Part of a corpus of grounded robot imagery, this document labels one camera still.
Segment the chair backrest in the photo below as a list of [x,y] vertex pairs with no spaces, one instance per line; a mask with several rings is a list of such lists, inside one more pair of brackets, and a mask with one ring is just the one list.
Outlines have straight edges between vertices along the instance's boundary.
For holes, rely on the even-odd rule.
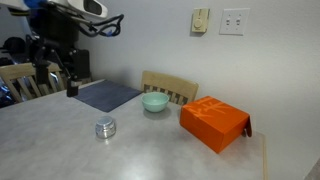
[[36,85],[36,71],[31,63],[2,66],[0,67],[0,77],[9,88],[13,98],[17,102],[23,102],[23,98],[17,88],[13,85],[13,82],[17,81],[19,83],[28,100],[65,89],[60,75],[61,69],[59,66],[51,63],[48,67],[48,71],[49,84],[51,87],[45,84]]
[[196,97],[199,85],[179,77],[144,71],[142,73],[141,91],[163,92],[170,97],[170,102],[184,105]]

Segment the metal canister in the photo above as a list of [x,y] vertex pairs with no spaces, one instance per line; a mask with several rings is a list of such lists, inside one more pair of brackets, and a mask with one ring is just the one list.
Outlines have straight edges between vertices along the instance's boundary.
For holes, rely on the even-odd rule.
[[96,135],[108,139],[116,133],[116,123],[110,116],[104,116],[96,123]]

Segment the white table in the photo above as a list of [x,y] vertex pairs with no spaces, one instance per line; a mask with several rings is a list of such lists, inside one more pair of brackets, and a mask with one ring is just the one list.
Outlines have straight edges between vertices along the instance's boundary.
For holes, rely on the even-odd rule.
[[[64,91],[0,109],[0,180],[264,179],[262,134],[216,154],[180,126],[180,106],[149,113],[140,96],[110,113]],[[107,114],[117,132],[101,141],[95,123]]]

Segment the green bowl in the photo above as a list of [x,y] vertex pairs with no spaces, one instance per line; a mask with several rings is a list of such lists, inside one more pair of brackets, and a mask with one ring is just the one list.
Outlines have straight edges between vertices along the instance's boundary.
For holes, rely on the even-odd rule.
[[143,107],[150,112],[160,112],[167,107],[169,97],[161,92],[150,92],[142,96]]

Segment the white wall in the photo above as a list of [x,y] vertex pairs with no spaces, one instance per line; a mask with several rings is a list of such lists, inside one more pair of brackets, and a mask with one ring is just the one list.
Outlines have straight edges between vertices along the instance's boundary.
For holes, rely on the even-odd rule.
[[[303,179],[320,157],[319,0],[102,0],[125,14],[115,38],[82,37],[94,79],[140,87],[145,69],[200,84],[251,114],[267,137],[269,178]],[[208,32],[190,33],[193,8],[211,8]],[[251,8],[245,36],[219,35],[225,8]]]
[[[22,17],[11,16],[5,6],[0,6],[0,47],[10,37],[21,37],[25,39],[26,21]],[[1,54],[0,57],[7,57],[8,54]]]

